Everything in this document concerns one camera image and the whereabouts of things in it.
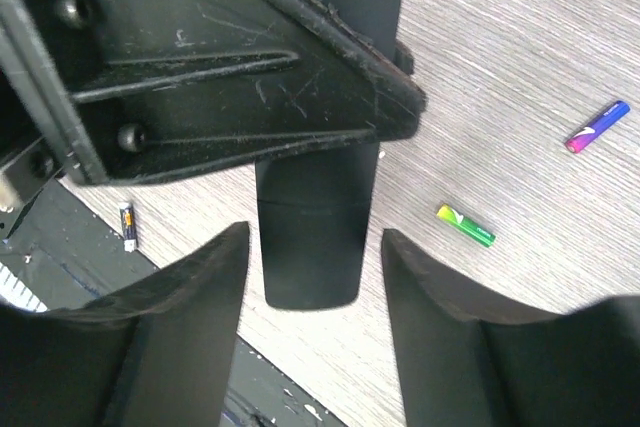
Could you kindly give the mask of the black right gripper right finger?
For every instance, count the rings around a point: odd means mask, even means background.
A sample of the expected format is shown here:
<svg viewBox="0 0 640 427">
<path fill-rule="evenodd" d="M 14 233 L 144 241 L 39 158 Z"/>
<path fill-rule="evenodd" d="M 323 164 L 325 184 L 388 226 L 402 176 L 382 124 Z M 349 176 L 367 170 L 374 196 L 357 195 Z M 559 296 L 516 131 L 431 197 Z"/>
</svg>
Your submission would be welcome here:
<svg viewBox="0 0 640 427">
<path fill-rule="evenodd" d="M 499 294 L 395 229 L 381 260 L 410 426 L 635 426 L 639 300 L 568 314 Z"/>
</svg>

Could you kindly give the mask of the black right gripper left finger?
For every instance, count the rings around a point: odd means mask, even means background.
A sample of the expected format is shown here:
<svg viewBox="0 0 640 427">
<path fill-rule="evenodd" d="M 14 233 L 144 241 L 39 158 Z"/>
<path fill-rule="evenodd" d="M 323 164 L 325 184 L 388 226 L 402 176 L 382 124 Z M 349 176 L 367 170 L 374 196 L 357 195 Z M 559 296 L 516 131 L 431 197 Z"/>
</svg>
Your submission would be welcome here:
<svg viewBox="0 0 640 427">
<path fill-rule="evenodd" d="M 79 309 L 1 310 L 5 426 L 216 426 L 236 343 L 250 229 Z"/>
</svg>

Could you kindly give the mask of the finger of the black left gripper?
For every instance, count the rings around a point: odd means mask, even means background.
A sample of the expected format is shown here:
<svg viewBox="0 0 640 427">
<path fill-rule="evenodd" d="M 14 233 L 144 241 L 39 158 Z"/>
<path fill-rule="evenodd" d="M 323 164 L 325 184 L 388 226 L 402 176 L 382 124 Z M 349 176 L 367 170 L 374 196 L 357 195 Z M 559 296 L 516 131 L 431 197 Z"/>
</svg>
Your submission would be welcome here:
<svg viewBox="0 0 640 427">
<path fill-rule="evenodd" d="M 426 106 L 318 0 L 1 0 L 1 65 L 84 185 L 406 139 Z"/>
</svg>

